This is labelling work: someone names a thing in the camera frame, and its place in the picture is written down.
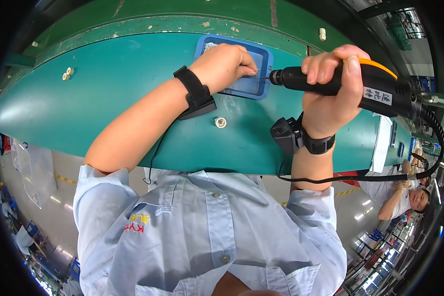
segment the black hair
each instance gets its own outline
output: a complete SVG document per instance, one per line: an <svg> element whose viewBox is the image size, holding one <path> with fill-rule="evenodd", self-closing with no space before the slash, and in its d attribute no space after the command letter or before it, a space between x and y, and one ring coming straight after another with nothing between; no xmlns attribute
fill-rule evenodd
<svg viewBox="0 0 444 296"><path fill-rule="evenodd" d="M418 214L423 214L424 212L426 212L426 210L429 208L429 205L431 204L431 193L426 189L423 190L427 194L427 204L424 206L424 209L422 209L421 211L414 210Z"/></svg>
<svg viewBox="0 0 444 296"><path fill-rule="evenodd" d="M431 177L427 177L426 184L424 184L424 186L428 187L430 184L431 184Z"/></svg>

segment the embroidered logo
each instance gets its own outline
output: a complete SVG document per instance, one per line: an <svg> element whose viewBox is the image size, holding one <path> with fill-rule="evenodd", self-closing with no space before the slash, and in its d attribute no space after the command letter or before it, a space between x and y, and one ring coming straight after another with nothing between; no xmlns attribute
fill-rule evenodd
<svg viewBox="0 0 444 296"><path fill-rule="evenodd" d="M133 215L133 216L130 216L130 220L133 222L138 217L140 217L141 222L148 223L148 215L145 215L145 216L143 216L143 215Z"/></svg>
<svg viewBox="0 0 444 296"><path fill-rule="evenodd" d="M142 227L140 227L138 224L135 224L135 225L136 225L136 228L135 228L135 226L133 226L133 223L132 224L127 223L127 226L125 226L124 231L125 230L133 230L133 231L136 231L136 232L143 233L143 225L142 225Z"/></svg>

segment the white paper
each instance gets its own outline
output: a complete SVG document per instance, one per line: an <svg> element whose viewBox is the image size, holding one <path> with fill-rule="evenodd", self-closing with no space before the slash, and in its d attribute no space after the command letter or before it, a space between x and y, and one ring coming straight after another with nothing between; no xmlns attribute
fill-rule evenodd
<svg viewBox="0 0 444 296"><path fill-rule="evenodd" d="M380 123L378 125L378 132L376 134L375 150L373 151L372 165L370 170L381 173L383 167L385 166L386 154L388 152L388 147L390 146L390 135L391 135L391 119L380 114Z"/></svg>

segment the factory floor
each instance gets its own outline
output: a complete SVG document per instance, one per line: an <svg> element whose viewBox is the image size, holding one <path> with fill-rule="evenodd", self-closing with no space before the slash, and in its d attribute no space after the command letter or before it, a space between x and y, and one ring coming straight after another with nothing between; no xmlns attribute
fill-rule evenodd
<svg viewBox="0 0 444 296"><path fill-rule="evenodd" d="M70 180L77 181L82 157L72 156L53 151L54 173ZM145 173L142 167L137 167L130 173L130 186L140 195L147 192L147 185L142 181ZM41 229L53 247L54 258L60 257L62 263L71 262L77 256L77 228L72 215L72 201L76 185L56 179L58 190L45 202L41 209L28 197L24 190L23 178L13 166L11 153L0 157L0 181L8 187L10 194L29 222L32 220ZM289 183L275 176L264 176L266 190L278 202L288 201ZM335 193L356 189L342 182L334 182ZM353 257L353 247L358 237L370 232L379 224L378 209L372 208L370 199L361 190L339 195L335 198L337 210L337 233L348 257Z"/></svg>

